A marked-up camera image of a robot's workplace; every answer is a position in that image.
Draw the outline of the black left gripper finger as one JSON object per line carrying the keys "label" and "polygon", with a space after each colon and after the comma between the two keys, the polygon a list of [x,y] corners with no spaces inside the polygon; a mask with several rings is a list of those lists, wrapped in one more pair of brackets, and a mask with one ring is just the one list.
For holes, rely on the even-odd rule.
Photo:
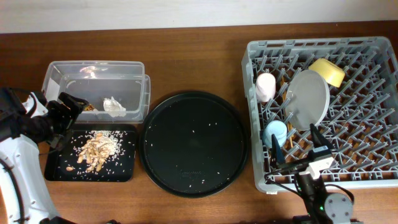
{"label": "black left gripper finger", "polygon": [[63,134],[56,134],[50,142],[49,152],[61,151],[71,140],[74,130],[67,130]]}
{"label": "black left gripper finger", "polygon": [[70,116],[73,121],[76,121],[83,110],[89,105],[86,100],[71,96],[65,92],[61,92],[58,99],[69,108]]}

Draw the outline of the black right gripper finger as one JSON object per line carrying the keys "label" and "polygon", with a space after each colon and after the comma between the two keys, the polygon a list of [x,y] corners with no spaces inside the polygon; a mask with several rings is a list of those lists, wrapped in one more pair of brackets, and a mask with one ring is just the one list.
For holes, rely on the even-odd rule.
{"label": "black right gripper finger", "polygon": [[271,138],[272,138],[271,164],[272,165],[285,164],[285,159],[282,154],[282,150],[280,149],[278,139],[276,138],[276,136],[274,134],[271,136]]}
{"label": "black right gripper finger", "polygon": [[326,146],[330,150],[333,149],[332,143],[319,132],[318,128],[314,124],[310,124],[310,132],[314,148]]}

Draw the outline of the blue cup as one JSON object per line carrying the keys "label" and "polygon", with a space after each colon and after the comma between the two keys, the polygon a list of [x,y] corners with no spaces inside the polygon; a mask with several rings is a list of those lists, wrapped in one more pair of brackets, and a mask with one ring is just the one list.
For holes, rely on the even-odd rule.
{"label": "blue cup", "polygon": [[282,147],[287,139],[286,125],[278,120],[274,120],[268,123],[262,134],[262,141],[264,145],[268,148],[272,147],[272,135],[276,137],[279,146]]}

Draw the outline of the white tissue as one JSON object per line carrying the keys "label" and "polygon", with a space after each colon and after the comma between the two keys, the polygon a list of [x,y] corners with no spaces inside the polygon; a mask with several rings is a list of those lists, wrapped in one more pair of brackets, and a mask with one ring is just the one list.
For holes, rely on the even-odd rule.
{"label": "white tissue", "polygon": [[103,108],[113,118],[126,115],[126,109],[113,96],[103,100]]}

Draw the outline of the grey plate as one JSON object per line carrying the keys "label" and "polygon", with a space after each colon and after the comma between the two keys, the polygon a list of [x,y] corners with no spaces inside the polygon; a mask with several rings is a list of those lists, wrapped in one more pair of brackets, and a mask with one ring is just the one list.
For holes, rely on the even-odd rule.
{"label": "grey plate", "polygon": [[317,72],[304,70],[295,75],[289,84],[285,112],[292,114],[290,124],[297,130],[318,126],[326,116],[330,104],[327,82]]}

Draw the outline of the yellow bowl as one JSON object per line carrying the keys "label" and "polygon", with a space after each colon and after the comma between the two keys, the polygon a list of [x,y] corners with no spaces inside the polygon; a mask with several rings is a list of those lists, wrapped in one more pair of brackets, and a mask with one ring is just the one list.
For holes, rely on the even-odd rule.
{"label": "yellow bowl", "polygon": [[308,69],[317,72],[329,85],[337,88],[341,86],[345,77],[342,68],[324,58],[314,61]]}

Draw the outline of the pink cup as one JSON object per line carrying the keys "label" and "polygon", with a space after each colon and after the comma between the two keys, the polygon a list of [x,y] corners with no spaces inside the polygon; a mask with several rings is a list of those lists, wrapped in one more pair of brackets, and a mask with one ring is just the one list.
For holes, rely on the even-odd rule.
{"label": "pink cup", "polygon": [[276,93],[276,80],[271,73],[262,73],[255,84],[256,97],[261,103],[267,103],[273,99]]}

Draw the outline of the gold snack wrapper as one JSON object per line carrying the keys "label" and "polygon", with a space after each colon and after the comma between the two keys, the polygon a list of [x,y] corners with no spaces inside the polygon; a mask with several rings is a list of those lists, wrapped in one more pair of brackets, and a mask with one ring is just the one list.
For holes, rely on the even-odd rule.
{"label": "gold snack wrapper", "polygon": [[96,108],[92,104],[89,104],[84,108],[85,111],[94,111],[95,109]]}

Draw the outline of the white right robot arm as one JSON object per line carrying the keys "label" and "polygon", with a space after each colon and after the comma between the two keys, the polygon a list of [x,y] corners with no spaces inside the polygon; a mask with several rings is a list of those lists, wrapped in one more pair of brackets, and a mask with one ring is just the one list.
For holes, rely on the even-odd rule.
{"label": "white right robot arm", "polygon": [[354,195],[338,185],[335,187],[342,193],[328,192],[321,177],[321,171],[329,169],[334,161],[331,153],[333,145],[314,124],[310,125],[310,132],[314,148],[307,157],[289,163],[282,156],[276,135],[271,135],[271,165],[275,171],[270,174],[293,175],[293,193],[303,200],[307,211],[305,215],[294,216],[292,223],[351,223]]}

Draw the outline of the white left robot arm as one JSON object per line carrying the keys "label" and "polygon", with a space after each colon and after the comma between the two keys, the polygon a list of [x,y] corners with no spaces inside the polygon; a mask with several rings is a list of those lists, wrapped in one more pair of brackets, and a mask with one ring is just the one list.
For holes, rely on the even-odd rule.
{"label": "white left robot arm", "polygon": [[15,89],[1,89],[1,193],[9,223],[67,223],[50,198],[38,145],[63,149],[88,105],[65,92],[47,101],[40,91],[23,103]]}

